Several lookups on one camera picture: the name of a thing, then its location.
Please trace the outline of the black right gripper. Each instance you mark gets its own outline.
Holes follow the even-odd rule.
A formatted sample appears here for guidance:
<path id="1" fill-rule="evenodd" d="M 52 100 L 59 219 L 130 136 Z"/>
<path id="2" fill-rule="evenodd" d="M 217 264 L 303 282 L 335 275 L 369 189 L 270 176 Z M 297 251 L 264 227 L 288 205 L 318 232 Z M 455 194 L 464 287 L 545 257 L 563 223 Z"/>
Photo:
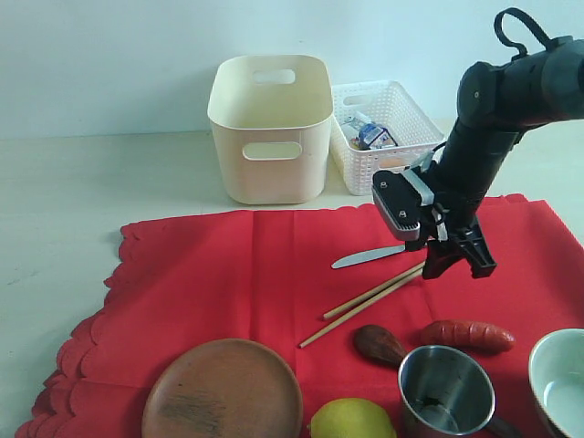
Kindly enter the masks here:
<path id="1" fill-rule="evenodd" d="M 507 154 L 521 137 L 517 125 L 472 126 L 459 117 L 443 147 L 438 163 L 428 170 L 426 183 L 435 200 L 447 211 L 447 230 L 454 242 L 430 241 L 422 269 L 423 279 L 435 279 L 463 257 L 472 278 L 492 275 L 491 255 L 476 210 L 483 201 Z"/>

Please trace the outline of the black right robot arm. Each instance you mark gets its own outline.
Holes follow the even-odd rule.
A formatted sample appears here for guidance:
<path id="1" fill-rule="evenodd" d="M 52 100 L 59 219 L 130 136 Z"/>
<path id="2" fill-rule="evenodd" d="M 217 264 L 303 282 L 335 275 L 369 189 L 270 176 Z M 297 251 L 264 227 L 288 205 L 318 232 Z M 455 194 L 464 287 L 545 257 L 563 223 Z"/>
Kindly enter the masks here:
<path id="1" fill-rule="evenodd" d="M 436 162 L 414 168 L 433 193 L 420 209 L 420 237 L 428 245 L 422 276 L 434 279 L 460 260 L 474 278 L 496 267 L 476 212 L 507 154 L 530 130 L 583 117 L 583 42 L 550 37 L 526 12 L 508 7 L 495 35 L 517 53 L 504 65 L 479 61 L 457 92 L 457 119 Z"/>

